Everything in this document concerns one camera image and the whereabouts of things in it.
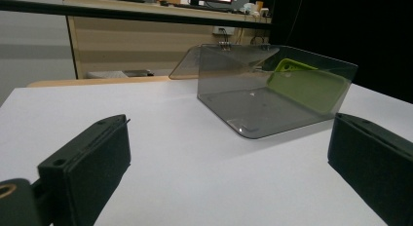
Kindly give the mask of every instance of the cable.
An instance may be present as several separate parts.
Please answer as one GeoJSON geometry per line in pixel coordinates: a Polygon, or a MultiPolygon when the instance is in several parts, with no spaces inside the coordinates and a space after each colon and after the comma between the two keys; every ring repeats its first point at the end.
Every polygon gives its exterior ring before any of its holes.
{"type": "Polygon", "coordinates": [[[228,33],[227,33],[227,30],[225,30],[225,28],[220,28],[219,30],[221,30],[221,32],[224,34],[224,42],[228,43],[228,33]]]}
{"type": "MultiPolygon", "coordinates": [[[[210,7],[210,8],[212,8],[212,9],[217,9],[216,7],[213,7],[213,6],[209,5],[208,1],[205,1],[204,4],[205,4],[207,7],[210,7]]],[[[230,9],[232,9],[232,8],[227,7],[227,8],[219,8],[219,9],[230,10],[230,9]]]]}
{"type": "Polygon", "coordinates": [[[285,45],[288,43],[289,38],[291,37],[292,31],[294,30],[295,22],[297,21],[298,15],[300,14],[302,4],[303,4],[303,0],[300,0],[300,4],[298,5],[297,13],[295,14],[294,23],[291,25],[291,30],[289,30],[288,36],[286,37],[286,40],[285,40],[285,43],[284,43],[285,45]]]}
{"type": "Polygon", "coordinates": [[[256,39],[257,39],[257,38],[260,38],[261,41],[262,41],[262,44],[264,44],[264,43],[265,43],[265,35],[266,35],[266,33],[267,33],[267,30],[264,29],[264,33],[263,33],[261,36],[258,36],[258,29],[255,29],[255,30],[254,30],[254,36],[252,37],[251,41],[249,41],[249,44],[250,44],[250,45],[256,45],[256,44],[257,44],[257,43],[256,43],[256,39]]]}
{"type": "Polygon", "coordinates": [[[241,43],[241,37],[243,37],[244,34],[244,29],[241,28],[240,35],[238,36],[237,40],[235,41],[235,44],[240,44],[241,43]]]}

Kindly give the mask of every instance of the dark background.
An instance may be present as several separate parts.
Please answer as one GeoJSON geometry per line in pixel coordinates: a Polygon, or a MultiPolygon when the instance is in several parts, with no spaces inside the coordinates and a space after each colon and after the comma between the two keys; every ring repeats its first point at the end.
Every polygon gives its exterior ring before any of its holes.
{"type": "Polygon", "coordinates": [[[263,1],[271,44],[357,64],[355,84],[413,103],[412,0],[263,1]]]}

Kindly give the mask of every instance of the desk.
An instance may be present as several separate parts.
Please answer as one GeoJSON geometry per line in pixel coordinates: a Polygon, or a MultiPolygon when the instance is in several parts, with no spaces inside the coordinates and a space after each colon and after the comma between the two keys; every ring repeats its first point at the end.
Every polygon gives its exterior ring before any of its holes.
{"type": "MultiPolygon", "coordinates": [[[[196,80],[15,89],[0,108],[0,179],[97,120],[126,114],[131,166],[95,225],[385,223],[327,163],[332,121],[248,140],[196,99],[196,80]]],[[[413,106],[352,85],[340,110],[413,140],[413,106]]]]}

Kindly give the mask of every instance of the transparent plastic box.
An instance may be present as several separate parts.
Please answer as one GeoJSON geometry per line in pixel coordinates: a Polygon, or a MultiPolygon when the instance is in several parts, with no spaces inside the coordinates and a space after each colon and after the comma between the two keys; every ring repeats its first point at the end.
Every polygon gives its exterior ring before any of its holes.
{"type": "Polygon", "coordinates": [[[342,60],[278,45],[201,45],[198,99],[247,138],[334,118],[357,72],[342,60]]]}

